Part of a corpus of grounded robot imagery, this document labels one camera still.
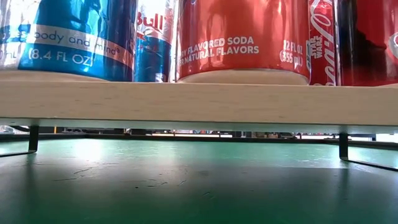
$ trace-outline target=coca-cola can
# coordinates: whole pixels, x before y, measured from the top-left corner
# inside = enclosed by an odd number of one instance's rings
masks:
[[[336,85],[335,22],[332,0],[310,0],[310,85]]]
[[[178,81],[308,85],[308,2],[183,0]]]
[[[335,0],[338,84],[398,85],[398,1]]]

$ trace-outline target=soda can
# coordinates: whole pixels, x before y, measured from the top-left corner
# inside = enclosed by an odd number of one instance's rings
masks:
[[[310,0],[310,85],[336,85],[335,20],[332,0]]]
[[[335,0],[338,84],[398,85],[398,1]]]
[[[0,0],[0,80],[131,82],[136,10],[136,0]]]
[[[168,82],[176,0],[139,0],[135,82]]]
[[[179,82],[308,85],[308,2],[184,0]]]

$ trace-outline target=light wood plank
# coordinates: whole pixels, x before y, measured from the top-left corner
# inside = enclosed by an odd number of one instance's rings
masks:
[[[283,130],[328,126],[391,132],[398,127],[397,98],[396,88],[0,82],[0,121],[213,129],[283,124]]]

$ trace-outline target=green floor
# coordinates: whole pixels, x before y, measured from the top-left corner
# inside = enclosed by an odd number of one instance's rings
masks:
[[[398,151],[350,150],[398,166]],[[398,174],[331,145],[41,141],[0,158],[0,223],[396,224]]]

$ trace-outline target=wooden board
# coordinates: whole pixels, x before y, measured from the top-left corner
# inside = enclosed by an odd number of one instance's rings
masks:
[[[398,131],[398,89],[0,82],[0,122],[102,128]]]

